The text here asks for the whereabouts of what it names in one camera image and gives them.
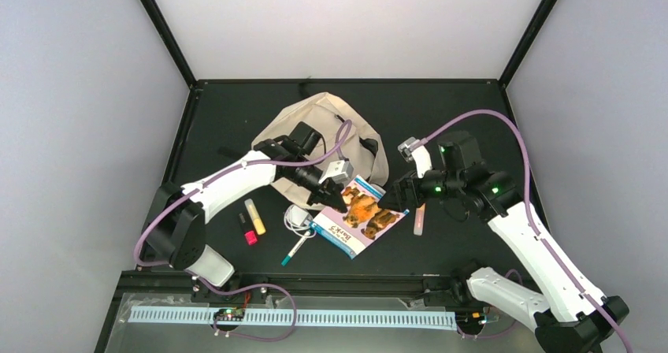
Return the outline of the yellow highlighter pen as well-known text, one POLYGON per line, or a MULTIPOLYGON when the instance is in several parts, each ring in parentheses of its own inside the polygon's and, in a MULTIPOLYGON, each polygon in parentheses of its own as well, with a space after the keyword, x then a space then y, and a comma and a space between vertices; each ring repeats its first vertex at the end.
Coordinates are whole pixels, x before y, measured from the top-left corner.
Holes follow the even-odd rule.
POLYGON ((254 201, 252 199, 245 199, 244 206, 246 207, 255 232, 259 236, 264 235, 266 233, 266 228, 254 201))

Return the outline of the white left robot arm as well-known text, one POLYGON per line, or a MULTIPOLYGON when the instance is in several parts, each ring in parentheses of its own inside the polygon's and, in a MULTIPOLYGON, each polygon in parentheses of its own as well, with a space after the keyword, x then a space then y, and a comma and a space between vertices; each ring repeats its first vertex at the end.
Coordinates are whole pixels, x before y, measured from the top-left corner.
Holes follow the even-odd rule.
POLYGON ((342 183, 318 164, 333 154, 343 160, 342 145, 351 128, 352 122, 345 120, 334 146, 310 160, 307 156, 321 135, 300 122, 289 135, 257 143, 241 159, 210 176, 180 186, 163 184, 135 245, 135 262, 145 267, 167 265, 205 284, 223 286, 235 268, 206 242, 206 225, 226 207, 277 180, 306 190, 307 206, 345 211, 342 183))

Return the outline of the colourful blue children's book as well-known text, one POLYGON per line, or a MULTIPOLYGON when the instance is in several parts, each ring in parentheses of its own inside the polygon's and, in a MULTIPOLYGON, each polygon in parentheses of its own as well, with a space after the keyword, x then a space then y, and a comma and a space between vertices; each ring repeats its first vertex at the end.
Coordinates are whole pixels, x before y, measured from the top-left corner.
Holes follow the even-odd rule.
POLYGON ((383 195, 384 190, 356 176, 342 191, 347 210, 326 207, 310 227, 354 259, 409 213, 380 208, 378 201, 383 195))

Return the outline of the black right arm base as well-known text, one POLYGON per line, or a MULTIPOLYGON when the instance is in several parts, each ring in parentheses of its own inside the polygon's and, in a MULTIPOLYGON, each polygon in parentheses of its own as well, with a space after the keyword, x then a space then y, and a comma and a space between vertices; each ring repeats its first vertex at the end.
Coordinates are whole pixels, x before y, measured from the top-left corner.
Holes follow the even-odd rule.
POLYGON ((473 298, 458 277, 426 277, 421 298, 426 306, 443 306, 451 310, 482 310, 492 305, 473 298))

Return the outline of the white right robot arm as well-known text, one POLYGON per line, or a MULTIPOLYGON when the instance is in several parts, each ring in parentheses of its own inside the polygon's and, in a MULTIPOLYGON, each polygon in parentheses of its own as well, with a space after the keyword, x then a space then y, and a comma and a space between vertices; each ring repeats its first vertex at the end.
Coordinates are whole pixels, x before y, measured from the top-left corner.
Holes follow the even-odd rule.
POLYGON ((399 153, 414 169, 392 184, 380 205, 420 215, 430 199, 458 200, 502 239, 536 284, 530 289, 469 264, 453 274, 450 297, 461 305, 479 301, 497 308, 531 330, 546 352, 599 348, 629 314, 624 300, 605 295, 573 264, 511 177, 488 168, 473 136, 448 133, 438 148, 442 169, 433 167, 422 140, 401 143, 399 153))

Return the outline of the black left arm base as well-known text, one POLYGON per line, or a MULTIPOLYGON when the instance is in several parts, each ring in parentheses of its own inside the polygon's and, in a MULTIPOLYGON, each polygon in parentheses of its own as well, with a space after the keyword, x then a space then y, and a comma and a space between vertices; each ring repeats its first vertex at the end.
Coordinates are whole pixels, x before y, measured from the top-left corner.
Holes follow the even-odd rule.
POLYGON ((250 284, 243 281, 241 275, 234 274, 222 286, 216 286, 209 281, 193 276, 191 300, 195 303, 219 303, 241 306, 251 302, 254 298, 261 301, 266 297, 266 284, 250 284))

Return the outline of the orange highlighter pen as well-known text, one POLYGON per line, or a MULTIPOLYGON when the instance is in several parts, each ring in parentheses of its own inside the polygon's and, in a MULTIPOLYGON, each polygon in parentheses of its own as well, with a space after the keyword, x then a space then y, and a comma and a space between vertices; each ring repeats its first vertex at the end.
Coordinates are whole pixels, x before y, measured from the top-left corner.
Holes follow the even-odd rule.
POLYGON ((413 229, 413 234, 415 236, 421 236, 423 234, 425 224, 425 207, 426 204, 423 203, 415 210, 413 229))

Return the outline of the cream canvas backpack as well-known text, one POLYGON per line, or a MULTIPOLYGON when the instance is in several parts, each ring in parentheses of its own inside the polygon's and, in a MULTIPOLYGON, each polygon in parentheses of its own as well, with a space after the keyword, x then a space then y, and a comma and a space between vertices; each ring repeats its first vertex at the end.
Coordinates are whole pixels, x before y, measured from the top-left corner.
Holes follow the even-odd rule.
MULTIPOLYGON (((327 92, 283 108, 251 148, 288 166, 314 165, 322 171, 330 162, 348 159, 354 168, 352 179, 360 176, 371 184, 384 185, 389 177, 380 134, 342 98, 327 92)), ((277 184, 275 176, 271 185, 281 193, 287 184, 286 180, 277 184)), ((309 210, 326 207, 295 205, 309 210)))

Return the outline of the pink and black highlighter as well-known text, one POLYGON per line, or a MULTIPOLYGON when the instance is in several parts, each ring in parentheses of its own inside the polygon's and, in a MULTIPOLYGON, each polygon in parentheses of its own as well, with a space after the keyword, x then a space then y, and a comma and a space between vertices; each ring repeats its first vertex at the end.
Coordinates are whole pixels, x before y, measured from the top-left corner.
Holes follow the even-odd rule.
POLYGON ((238 221, 243 233, 243 238, 246 240, 247 244, 249 246, 255 245, 258 242, 258 236, 255 232, 253 222, 250 220, 246 211, 238 213, 238 221))

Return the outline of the teal capped white marker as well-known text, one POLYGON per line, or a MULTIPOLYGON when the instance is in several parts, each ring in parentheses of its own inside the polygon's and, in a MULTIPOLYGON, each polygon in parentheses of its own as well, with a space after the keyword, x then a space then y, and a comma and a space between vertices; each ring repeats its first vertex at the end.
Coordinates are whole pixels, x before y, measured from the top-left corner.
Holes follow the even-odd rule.
POLYGON ((284 259, 281 262, 282 266, 286 266, 291 259, 295 256, 297 251, 301 248, 301 246, 310 238, 310 236, 303 236, 301 237, 293 246, 293 248, 286 254, 284 259))

